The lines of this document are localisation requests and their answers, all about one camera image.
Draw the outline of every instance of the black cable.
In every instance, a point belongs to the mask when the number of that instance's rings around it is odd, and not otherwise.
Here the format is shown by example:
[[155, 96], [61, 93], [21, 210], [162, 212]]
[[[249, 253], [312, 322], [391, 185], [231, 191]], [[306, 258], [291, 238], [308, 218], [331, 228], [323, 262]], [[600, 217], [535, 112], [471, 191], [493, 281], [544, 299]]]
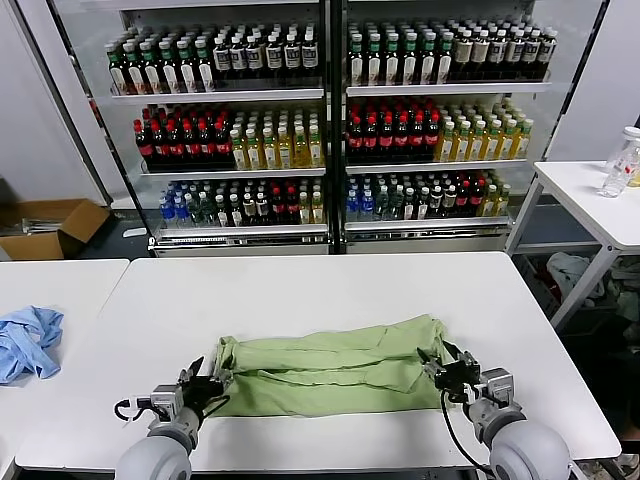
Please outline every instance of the black cable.
[[445, 405], [444, 393], [445, 393], [444, 390], [440, 393], [440, 406], [442, 407], [442, 414], [444, 415], [444, 421], [447, 424], [447, 429], [449, 430], [449, 435], [451, 435], [451, 440], [453, 440], [453, 443], [455, 443], [455, 445], [458, 448], [458, 450], [460, 451], [460, 453], [464, 456], [464, 458], [469, 460], [469, 463], [471, 463], [471, 465], [476, 467], [481, 472], [484, 472], [487, 475], [491, 475], [493, 477], [493, 472], [491, 471], [491, 469], [483, 467], [478, 462], [476, 462], [473, 459], [473, 457], [467, 453], [467, 451], [462, 447], [462, 445], [458, 441], [458, 438], [456, 437], [456, 434], [453, 432], [453, 427], [451, 426], [451, 420], [449, 420], [449, 413], [447, 412], [447, 406]]

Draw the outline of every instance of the refrigerator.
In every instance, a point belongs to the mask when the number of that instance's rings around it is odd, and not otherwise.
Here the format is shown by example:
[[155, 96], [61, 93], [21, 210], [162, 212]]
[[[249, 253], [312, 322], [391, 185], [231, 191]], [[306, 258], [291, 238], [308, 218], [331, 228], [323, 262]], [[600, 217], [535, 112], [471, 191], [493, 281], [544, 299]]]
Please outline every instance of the refrigerator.
[[[607, 49], [616, 51], [607, 43], [611, 42], [612, 32], [623, 36], [619, 43], [624, 43], [627, 35], [629, 41], [635, 42], [631, 38], [631, 31], [621, 25], [621, 22], [630, 21], [623, 12], [627, 8], [637, 9], [625, 5], [628, 1], [491, 0], [478, 4], [469, 0], [446, 3], [435, 0], [11, 0], [23, 18], [37, 53], [46, 65], [47, 74], [78, 131], [77, 141], [91, 156], [101, 178], [121, 177], [126, 185], [126, 192], [111, 192], [116, 199], [112, 206], [127, 205], [130, 196], [132, 205], [139, 210], [149, 230], [149, 252], [157, 256], [501, 249], [513, 222], [512, 209], [517, 206], [518, 198], [526, 193], [531, 182], [532, 163], [555, 158], [581, 160], [581, 152], [598, 142], [594, 135], [581, 135], [576, 139], [578, 120], [568, 121], [566, 118], [577, 115], [583, 122], [592, 120], [580, 113], [588, 108], [585, 104], [594, 101], [593, 97], [587, 98], [588, 93], [582, 93], [581, 86], [602, 75], [603, 53], [606, 57]], [[417, 25], [446, 25], [452, 19], [458, 23], [468, 20], [476, 24], [482, 19], [510, 21], [514, 25], [524, 22], [532, 28], [539, 28], [541, 34], [545, 27], [555, 30], [557, 46], [543, 78], [503, 78], [502, 75], [491, 78], [467, 75], [463, 78], [450, 75], [438, 84], [433, 78], [431, 82], [420, 83], [414, 75], [407, 85], [402, 84], [400, 77], [388, 85], [382, 77], [371, 85], [368, 82], [355, 85], [351, 81], [350, 36], [356, 31], [354, 28], [363, 34], [370, 33], [366, 30], [367, 26], [378, 29], [382, 36], [381, 59], [384, 59], [388, 50], [385, 35], [388, 38], [390, 28], [398, 33], [399, 44], [405, 45], [406, 33], [411, 29], [419, 30]], [[316, 49], [317, 66], [309, 70], [312, 73], [305, 70], [304, 73], [289, 75], [289, 70], [285, 68], [287, 59], [282, 58], [284, 73], [271, 75], [271, 65], [265, 56], [268, 41], [262, 44], [263, 70], [257, 74], [240, 75], [242, 72], [234, 72], [233, 66], [230, 71], [237, 75], [224, 76], [224, 72], [216, 70], [215, 42], [211, 40], [215, 40], [221, 32], [226, 33], [225, 42], [228, 42], [240, 32], [239, 27], [244, 26], [242, 32], [245, 35], [241, 44], [246, 53], [251, 48], [250, 42], [247, 43], [248, 34], [253, 33], [254, 27], [258, 28], [260, 37], [281, 31], [278, 42], [282, 44], [281, 54], [286, 57], [286, 32], [292, 25], [297, 27], [296, 43], [301, 53], [305, 45], [309, 48], [304, 34], [309, 27], [313, 32], [311, 42]], [[175, 45], [172, 44], [171, 48], [178, 61], [179, 52], [175, 50], [183, 36], [192, 32], [190, 40], [185, 41], [191, 42], [190, 48], [193, 48], [201, 34], [209, 32], [205, 49], [214, 72], [214, 82], [210, 88], [205, 85], [205, 77], [200, 75], [197, 68], [198, 56], [195, 52], [190, 58], [196, 61], [193, 71], [195, 77], [200, 79], [197, 86], [190, 90], [185, 83], [174, 91], [165, 82], [164, 71], [158, 63], [161, 60], [159, 43], [165, 40], [165, 35], [174, 32], [176, 35], [172, 42]], [[141, 36], [135, 43], [134, 53], [138, 55], [137, 61], [142, 62], [144, 56], [139, 44], [147, 39], [153, 43], [153, 35], [157, 36], [157, 45], [152, 45], [152, 49], [158, 57], [154, 62], [160, 67], [159, 83], [165, 84], [155, 90], [150, 80], [144, 77], [145, 90], [138, 92], [135, 90], [135, 79], [131, 77], [129, 86], [133, 83], [134, 89], [129, 91], [129, 87], [120, 85], [118, 77], [112, 75], [105, 45], [120, 41], [124, 49], [127, 41]], [[598, 48], [601, 36], [609, 38], [602, 41], [605, 52]], [[400, 46], [398, 49], [401, 55], [405, 48]], [[598, 58], [591, 61], [591, 54]], [[122, 52], [122, 57], [126, 60], [126, 52]], [[614, 55], [605, 60], [610, 66], [609, 78], [615, 78], [616, 82], [624, 85], [619, 85], [619, 90], [631, 91], [631, 79], [618, 78], [616, 75], [618, 67], [615, 66], [624, 59]], [[620, 66], [620, 71], [634, 68], [632, 65], [633, 62], [627, 62]], [[143, 64], [140, 66], [141, 75], [145, 76]], [[517, 106], [520, 112], [526, 114], [526, 118], [534, 121], [526, 157], [434, 161], [424, 155], [404, 153], [387, 157], [380, 151], [370, 156], [353, 155], [348, 136], [354, 105], [359, 105], [362, 111], [373, 109], [377, 113], [376, 109], [383, 103], [387, 108], [394, 105], [405, 108], [412, 102], [424, 105], [429, 99], [430, 105], [443, 107], [468, 104], [490, 109], [500, 102]], [[614, 131], [619, 130], [619, 124], [626, 122], [625, 117], [634, 105], [635, 100], [620, 105], [624, 107], [624, 114], [620, 116], [616, 116], [616, 104], [608, 103], [599, 109], [610, 119], [606, 127], [608, 140], [614, 140]], [[176, 114], [176, 107], [179, 107], [179, 114]], [[244, 138], [247, 137], [248, 123], [243, 123], [242, 145], [238, 148], [243, 149], [242, 155], [246, 159], [244, 165], [242, 161], [234, 163], [233, 159], [240, 157], [232, 156], [228, 150], [224, 158], [208, 157], [207, 161], [190, 161], [191, 157], [185, 154], [180, 157], [180, 162], [147, 162], [141, 155], [144, 148], [136, 144], [133, 123], [138, 119], [143, 124], [143, 131], [152, 129], [150, 120], [143, 118], [144, 109], [149, 111], [152, 120], [156, 119], [159, 123], [163, 122], [160, 119], [161, 109], [178, 123], [184, 121], [183, 114], [187, 117], [187, 112], [195, 111], [190, 125], [194, 130], [193, 124], [209, 110], [212, 111], [212, 118], [218, 116], [218, 119], [222, 118], [229, 124], [233, 124], [237, 115], [242, 113], [248, 119], [257, 113], [259, 118], [254, 130], [258, 130], [257, 143], [262, 152], [266, 151], [264, 145], [269, 143], [265, 142], [262, 131], [265, 115], [277, 117], [272, 120], [274, 125], [271, 127], [276, 143], [275, 124], [278, 122], [279, 125], [286, 115], [287, 133], [291, 137], [288, 145], [293, 153], [297, 152], [297, 147], [295, 121], [292, 118], [300, 114], [304, 128], [302, 142], [306, 142], [307, 152], [311, 141], [311, 120], [316, 120], [319, 138], [315, 138], [320, 145], [322, 160], [319, 163], [300, 160], [283, 164], [280, 159], [277, 168], [270, 168], [273, 165], [261, 158], [254, 165], [246, 157], [250, 153], [251, 142], [249, 138]], [[164, 133], [168, 134], [168, 127], [168, 122], [166, 126], [162, 124], [161, 130], [164, 129]], [[592, 126], [584, 125], [577, 130], [581, 133], [589, 128]], [[215, 126], [211, 126], [210, 130], [217, 135]], [[227, 135], [221, 142], [228, 144], [228, 149], [234, 145], [229, 133], [227, 129], [226, 133], [220, 134], [223, 137]], [[554, 156], [554, 152], [560, 151], [560, 148], [562, 155]], [[428, 179], [433, 174], [442, 180], [443, 172], [451, 175], [451, 178], [463, 175], [469, 180], [479, 178], [480, 172], [486, 172], [485, 177], [491, 178], [500, 188], [505, 184], [510, 186], [509, 208], [506, 212], [500, 212], [500, 215], [489, 216], [478, 216], [470, 209], [460, 209], [459, 214], [450, 214], [441, 209], [434, 210], [424, 218], [418, 217], [417, 204], [413, 216], [407, 217], [376, 216], [362, 209], [366, 178], [369, 178], [367, 185], [374, 185], [380, 179], [390, 182], [392, 174], [402, 183], [403, 177], [408, 175], [408, 181], [415, 183], [419, 175]], [[358, 185], [357, 197], [360, 201], [355, 215], [347, 208], [348, 190], [354, 180]], [[222, 188], [224, 201], [220, 208], [214, 205], [211, 211], [207, 210], [203, 215], [187, 209], [186, 218], [178, 218], [177, 209], [174, 209], [170, 217], [161, 208], [166, 206], [164, 201], [171, 196], [168, 190], [186, 186], [185, 192], [188, 193], [192, 185], [197, 187], [193, 197], [199, 196], [204, 185], [209, 185], [206, 197], [214, 204], [217, 190]], [[268, 215], [264, 218], [252, 215], [256, 212], [260, 187], [263, 197], [267, 199], [263, 208], [268, 208]], [[239, 213], [235, 212], [230, 202], [231, 188], [236, 188], [238, 201], [233, 203], [237, 203]], [[280, 192], [277, 199], [274, 199], [275, 188]], [[290, 188], [293, 188], [293, 193], [289, 198]], [[314, 203], [312, 200], [316, 190], [320, 195], [319, 201]], [[375, 197], [377, 187], [374, 185], [372, 190], [375, 191], [371, 196]], [[303, 191], [307, 193], [306, 199], [300, 201]], [[245, 193], [251, 197], [247, 200], [248, 213], [243, 205]], [[225, 213], [226, 223], [218, 218], [219, 211]]]

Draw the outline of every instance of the robotic arm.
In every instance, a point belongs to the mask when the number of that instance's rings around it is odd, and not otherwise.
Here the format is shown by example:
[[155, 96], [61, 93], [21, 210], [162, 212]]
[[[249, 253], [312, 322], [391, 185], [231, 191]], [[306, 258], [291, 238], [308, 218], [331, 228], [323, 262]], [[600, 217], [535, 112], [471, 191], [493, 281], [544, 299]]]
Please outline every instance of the robotic arm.
[[[568, 480], [573, 473], [586, 477], [571, 460], [569, 448], [558, 433], [527, 420], [513, 400], [513, 376], [503, 368], [481, 372], [469, 352], [444, 342], [454, 362], [443, 365], [418, 349], [425, 373], [441, 391], [442, 412], [447, 428], [460, 452], [476, 468], [499, 480]], [[445, 406], [445, 395], [461, 403], [473, 423], [476, 438], [490, 450], [491, 469], [479, 465], [458, 442]]]

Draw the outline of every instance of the metal shelf frame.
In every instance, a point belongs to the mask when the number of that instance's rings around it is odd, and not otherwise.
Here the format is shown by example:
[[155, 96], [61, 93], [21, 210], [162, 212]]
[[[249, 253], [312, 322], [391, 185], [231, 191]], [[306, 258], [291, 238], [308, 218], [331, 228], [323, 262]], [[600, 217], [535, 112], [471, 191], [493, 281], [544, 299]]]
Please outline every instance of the metal shelf frame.
[[529, 160], [486, 160], [479, 162], [404, 163], [381, 165], [348, 165], [347, 175], [364, 173], [439, 172], [444, 170], [484, 170], [518, 168], [530, 164]]

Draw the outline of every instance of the table leg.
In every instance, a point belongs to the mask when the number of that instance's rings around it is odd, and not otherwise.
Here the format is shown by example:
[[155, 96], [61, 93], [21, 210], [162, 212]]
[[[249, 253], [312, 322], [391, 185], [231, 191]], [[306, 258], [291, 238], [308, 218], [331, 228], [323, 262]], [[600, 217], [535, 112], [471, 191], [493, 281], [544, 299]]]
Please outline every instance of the table leg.
[[571, 290], [571, 293], [564, 299], [562, 305], [551, 319], [551, 325], [556, 330], [562, 330], [565, 323], [576, 313], [576, 311], [582, 306], [584, 300], [589, 296], [589, 293], [596, 286], [602, 276], [607, 273], [607, 270], [613, 265], [613, 262], [618, 257], [619, 250], [616, 250], [610, 245], [603, 245], [598, 254], [593, 258], [593, 261], [589, 264], [589, 267], [585, 270]]
[[538, 199], [540, 198], [543, 189], [544, 187], [542, 186], [540, 180], [538, 179], [538, 176], [536, 175], [533, 179], [531, 187], [529, 187], [529, 191], [527, 192], [527, 196], [524, 199], [522, 208], [520, 208], [518, 218], [516, 218], [516, 224], [513, 226], [513, 230], [511, 230], [509, 238], [507, 238], [507, 243], [504, 246], [504, 251], [510, 257], [514, 254], [516, 248], [518, 247], [518, 244], [520, 243], [520, 239], [522, 238], [524, 229], [529, 223], [529, 219], [533, 214], [533, 210], [536, 208]]

